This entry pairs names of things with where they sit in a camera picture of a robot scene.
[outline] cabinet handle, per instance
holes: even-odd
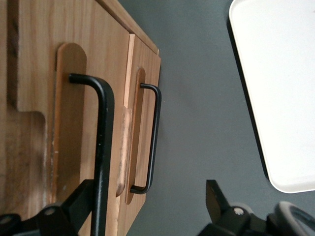
[[[91,235],[105,235],[107,212],[110,158],[114,122],[114,94],[109,84],[96,77],[70,74],[69,81],[74,84],[94,88],[98,96],[98,119],[94,170],[94,203],[92,211]]]
[[[155,101],[155,106],[154,106],[154,118],[153,118],[152,134],[151,134],[150,156],[149,156],[146,186],[140,187],[140,186],[133,185],[130,189],[130,192],[135,193],[135,194],[147,193],[152,185],[154,162],[155,162],[155,157],[156,157],[157,139],[158,139],[158,123],[159,123],[159,115],[160,115],[161,103],[162,103],[161,91],[159,90],[157,86],[141,83],[140,88],[152,90],[156,96],[156,101]]]

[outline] drawer front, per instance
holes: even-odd
[[[135,112],[136,96],[136,78],[139,68],[145,71],[145,83],[158,85],[160,58],[151,49],[149,49],[137,36],[130,35],[129,54],[126,73],[126,87],[124,106]],[[138,155],[136,160],[135,185],[145,186],[147,179],[147,170],[150,154],[150,140],[152,133],[152,124],[154,116],[155,95],[150,90],[145,90],[142,101],[142,114],[139,133]],[[130,168],[130,162],[127,163],[127,173]],[[127,234],[138,212],[145,202],[145,194],[134,194],[131,202],[127,200],[130,186],[125,185],[123,193],[119,196],[120,210],[118,218],[118,235]]]

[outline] cabinet door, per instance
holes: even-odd
[[[149,49],[136,35],[131,34],[129,40],[128,64],[126,73],[126,93],[124,106],[135,112],[137,103],[136,96],[136,77],[138,70],[142,68],[145,71],[145,83],[158,85],[160,58],[151,49]],[[150,154],[150,140],[153,125],[155,106],[155,95],[150,90],[145,90],[142,102],[142,114],[138,142],[138,154],[136,158],[135,182],[137,186],[145,186],[147,179],[147,170]],[[130,168],[130,156],[127,163],[127,170]],[[146,195],[134,194],[131,202],[128,201],[130,186],[125,185],[123,193],[119,196],[120,209],[118,215],[118,235],[127,234],[138,212],[145,202]]]
[[[8,93],[10,103],[19,112],[8,114],[8,121],[15,125],[7,125],[11,133],[7,136],[7,169],[12,174],[7,175],[4,211],[18,212],[26,219],[51,203],[56,195],[53,186],[58,184],[58,178],[51,176],[62,175],[56,168],[53,143],[56,52],[61,44],[72,42],[87,55],[87,74],[105,79],[114,91],[108,211],[115,215],[129,33],[94,0],[10,1],[8,9],[9,22],[16,31],[10,37],[18,40],[16,45],[10,45],[16,54],[8,68]],[[95,92],[86,88],[77,185],[80,180],[93,178],[97,107]],[[65,185],[60,191],[70,193],[73,189]]]

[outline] drawer handle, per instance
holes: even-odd
[[[94,88],[98,96],[98,118],[95,151],[94,191],[91,235],[105,235],[110,157],[114,123],[114,94],[109,84],[96,77],[70,74],[74,84]]]
[[[162,103],[161,91],[157,86],[141,83],[140,88],[152,90],[156,96],[156,101],[155,101],[155,106],[154,106],[154,118],[153,118],[152,134],[151,134],[150,156],[149,156],[146,186],[140,187],[140,186],[133,185],[130,189],[130,192],[135,193],[135,194],[147,193],[152,185],[154,162],[155,162],[155,157],[156,157],[157,139],[158,139],[158,123],[159,123],[159,115],[161,112],[161,103]]]

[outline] wooden cabinet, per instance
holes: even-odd
[[[63,147],[80,149],[78,155],[69,162],[55,144],[60,118],[56,116],[57,51],[64,43],[75,43],[86,55],[86,74],[104,79],[114,92],[106,235],[126,235],[145,201],[145,195],[127,200],[131,141],[138,132],[134,182],[144,186],[155,100],[152,92],[145,91],[141,115],[133,116],[136,77],[142,68],[145,83],[158,85],[156,46],[115,0],[2,0],[0,4],[3,13],[7,4],[8,14],[7,52],[1,51],[8,59],[0,71],[0,140],[5,140],[0,144],[2,212],[32,217],[45,205],[64,201],[84,179],[93,178],[98,110],[93,89],[86,87],[83,98],[73,99],[74,110],[83,108],[78,117],[82,141]],[[1,31],[6,31],[2,30],[5,20],[1,16]],[[6,38],[1,37],[3,45]],[[132,129],[136,119],[141,119],[139,130]],[[88,223],[82,235],[88,235],[87,228]]]

